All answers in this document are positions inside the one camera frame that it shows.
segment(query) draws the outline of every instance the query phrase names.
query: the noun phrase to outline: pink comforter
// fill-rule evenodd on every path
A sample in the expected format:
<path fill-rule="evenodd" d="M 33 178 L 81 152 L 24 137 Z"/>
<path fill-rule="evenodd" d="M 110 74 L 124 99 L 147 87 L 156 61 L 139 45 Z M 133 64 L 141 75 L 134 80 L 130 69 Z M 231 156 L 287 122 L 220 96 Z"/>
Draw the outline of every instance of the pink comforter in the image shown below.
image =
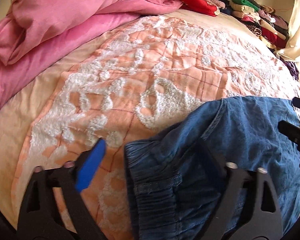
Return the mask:
<path fill-rule="evenodd" d="M 87 41 L 179 0 L 13 0 L 0 22 L 0 108 L 40 72 Z"/>

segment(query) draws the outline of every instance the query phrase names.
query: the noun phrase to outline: curtain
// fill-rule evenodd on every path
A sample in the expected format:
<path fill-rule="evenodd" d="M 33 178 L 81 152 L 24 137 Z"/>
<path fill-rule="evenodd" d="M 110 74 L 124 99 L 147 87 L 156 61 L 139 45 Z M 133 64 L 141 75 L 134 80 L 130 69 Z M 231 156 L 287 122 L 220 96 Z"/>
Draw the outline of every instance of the curtain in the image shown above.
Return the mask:
<path fill-rule="evenodd" d="M 300 0 L 295 0 L 288 29 L 290 39 L 285 49 L 276 51 L 286 61 L 300 61 Z"/>

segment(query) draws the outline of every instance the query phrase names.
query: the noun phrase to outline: peach and white textured blanket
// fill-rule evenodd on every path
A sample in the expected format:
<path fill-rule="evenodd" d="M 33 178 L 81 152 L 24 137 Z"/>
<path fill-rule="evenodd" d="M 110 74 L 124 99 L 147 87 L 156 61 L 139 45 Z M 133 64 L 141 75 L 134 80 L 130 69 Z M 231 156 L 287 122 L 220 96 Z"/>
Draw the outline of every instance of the peach and white textured blanket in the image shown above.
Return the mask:
<path fill-rule="evenodd" d="M 267 49 L 226 29 L 163 16 L 121 27 L 92 57 L 63 72 L 32 123 L 12 187 L 16 214 L 35 166 L 59 167 L 103 137 L 105 158 L 82 197 L 108 239 L 132 239 L 124 144 L 182 121 L 206 101 L 238 95 L 292 99 L 300 90 Z"/>

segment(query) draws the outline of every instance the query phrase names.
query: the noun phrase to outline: denim shorts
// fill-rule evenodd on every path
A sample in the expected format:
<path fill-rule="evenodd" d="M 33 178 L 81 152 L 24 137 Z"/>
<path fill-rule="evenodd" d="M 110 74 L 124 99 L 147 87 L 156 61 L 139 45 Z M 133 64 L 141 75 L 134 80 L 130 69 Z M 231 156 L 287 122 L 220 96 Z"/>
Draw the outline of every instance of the denim shorts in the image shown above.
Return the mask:
<path fill-rule="evenodd" d="M 208 180 L 198 140 L 242 169 L 268 170 L 287 232 L 300 214 L 300 153 L 279 133 L 281 120 L 300 126 L 290 100 L 226 98 L 201 105 L 150 139 L 128 143 L 125 171 L 135 240 L 194 239 L 216 206 L 220 193 Z M 242 192 L 228 230 L 244 200 Z"/>

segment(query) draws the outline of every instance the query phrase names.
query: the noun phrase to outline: green folded garment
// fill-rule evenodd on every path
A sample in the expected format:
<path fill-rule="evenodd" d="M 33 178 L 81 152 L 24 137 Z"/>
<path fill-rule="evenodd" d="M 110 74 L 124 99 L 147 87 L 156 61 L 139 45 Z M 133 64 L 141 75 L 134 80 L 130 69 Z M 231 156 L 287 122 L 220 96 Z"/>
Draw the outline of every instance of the green folded garment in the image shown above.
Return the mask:
<path fill-rule="evenodd" d="M 236 4 L 240 4 L 240 5 L 246 5 L 246 6 L 249 6 L 251 8 L 253 8 L 256 12 L 258 10 L 260 10 L 257 6 L 254 6 L 252 3 L 250 3 L 249 1 L 247 0 L 232 0 L 234 3 Z"/>

